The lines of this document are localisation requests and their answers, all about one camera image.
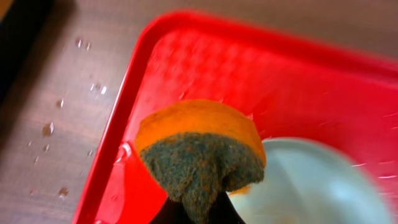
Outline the light blue plate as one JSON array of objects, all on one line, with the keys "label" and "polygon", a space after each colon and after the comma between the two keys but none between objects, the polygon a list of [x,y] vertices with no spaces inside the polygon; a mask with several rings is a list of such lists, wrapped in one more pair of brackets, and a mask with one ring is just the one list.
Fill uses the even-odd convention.
[{"label": "light blue plate", "polygon": [[377,188],[337,150],[297,138],[262,143],[264,180],[229,195],[246,223],[395,223]]}]

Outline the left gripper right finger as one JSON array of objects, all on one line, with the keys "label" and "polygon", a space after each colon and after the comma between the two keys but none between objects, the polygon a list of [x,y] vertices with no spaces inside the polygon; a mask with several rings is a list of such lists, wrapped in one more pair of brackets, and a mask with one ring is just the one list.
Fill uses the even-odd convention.
[{"label": "left gripper right finger", "polygon": [[245,224],[226,192],[219,193],[212,204],[208,224]]}]

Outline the red plastic tray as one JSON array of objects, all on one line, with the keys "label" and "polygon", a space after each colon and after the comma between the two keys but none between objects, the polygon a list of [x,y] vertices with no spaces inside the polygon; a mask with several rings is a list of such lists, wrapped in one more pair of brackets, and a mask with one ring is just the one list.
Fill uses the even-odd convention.
[{"label": "red plastic tray", "polygon": [[354,160],[397,213],[397,63],[217,17],[178,11],[140,35],[73,217],[147,223],[165,193],[136,155],[117,164],[148,114],[220,101],[262,138],[307,138]]}]

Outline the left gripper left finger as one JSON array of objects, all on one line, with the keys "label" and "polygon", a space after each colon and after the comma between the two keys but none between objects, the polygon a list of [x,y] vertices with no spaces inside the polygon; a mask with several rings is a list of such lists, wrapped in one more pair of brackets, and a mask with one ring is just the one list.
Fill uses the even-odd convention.
[{"label": "left gripper left finger", "polygon": [[180,202],[167,197],[163,206],[149,224],[190,224],[190,219]]}]

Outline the orange green sponge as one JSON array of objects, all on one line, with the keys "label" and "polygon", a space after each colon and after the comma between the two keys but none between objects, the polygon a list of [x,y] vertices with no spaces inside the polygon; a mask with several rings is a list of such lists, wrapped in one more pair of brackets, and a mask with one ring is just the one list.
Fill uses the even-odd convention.
[{"label": "orange green sponge", "polygon": [[209,223],[222,193],[264,179],[266,154],[255,124],[217,101],[180,101],[152,113],[141,121],[134,145],[193,223]]}]

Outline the black water basin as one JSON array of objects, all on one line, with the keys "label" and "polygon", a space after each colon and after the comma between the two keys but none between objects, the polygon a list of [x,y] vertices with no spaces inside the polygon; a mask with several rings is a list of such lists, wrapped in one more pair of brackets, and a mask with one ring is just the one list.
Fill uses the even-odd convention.
[{"label": "black water basin", "polygon": [[1,1],[2,100],[19,73],[53,5],[53,0]]}]

